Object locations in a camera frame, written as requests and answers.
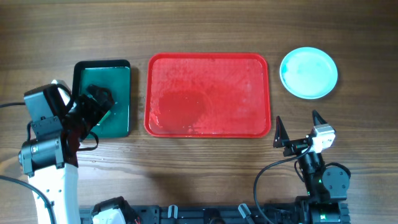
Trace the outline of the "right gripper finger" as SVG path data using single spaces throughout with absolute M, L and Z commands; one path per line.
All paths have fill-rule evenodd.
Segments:
M 320 116 L 317 110 L 312 111 L 312 119 L 313 119 L 313 125 L 318 126 L 322 124 L 327 124 L 327 122 Z
M 281 148 L 281 147 L 286 147 L 289 143 L 289 136 L 285 130 L 285 127 L 283 125 L 282 119 L 280 116 L 277 116 L 275 119 L 275 136 L 274 136 L 274 142 L 273 142 L 273 147 L 274 148 Z

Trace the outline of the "green sponge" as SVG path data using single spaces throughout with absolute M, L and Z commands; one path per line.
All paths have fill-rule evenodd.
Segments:
M 97 126 L 100 126 L 109 116 L 111 115 L 111 111 L 109 110 L 102 119 L 97 123 Z

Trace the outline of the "light blue plate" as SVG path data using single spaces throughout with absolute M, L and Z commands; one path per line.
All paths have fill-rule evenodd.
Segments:
M 279 76 L 285 89 L 294 96 L 315 100 L 329 94 L 338 82 L 334 60 L 314 47 L 289 52 L 281 61 Z

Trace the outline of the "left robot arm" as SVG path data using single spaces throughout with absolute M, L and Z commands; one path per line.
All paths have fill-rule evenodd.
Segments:
M 62 84 L 48 84 L 24 94 L 35 139 L 23 143 L 19 162 L 33 187 L 39 223 L 80 223 L 77 197 L 80 143 L 93 135 L 114 100 L 109 89 L 87 87 L 85 95 L 64 102 Z

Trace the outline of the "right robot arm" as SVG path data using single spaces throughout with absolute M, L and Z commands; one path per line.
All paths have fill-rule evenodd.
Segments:
M 285 157 L 295 159 L 295 171 L 307 190 L 295 202 L 275 208 L 278 223 L 349 223 L 347 199 L 351 172 L 337 162 L 325 163 L 322 152 L 331 147 L 336 131 L 317 111 L 313 128 L 302 139 L 291 140 L 280 116 L 276 117 L 273 146 L 283 148 Z

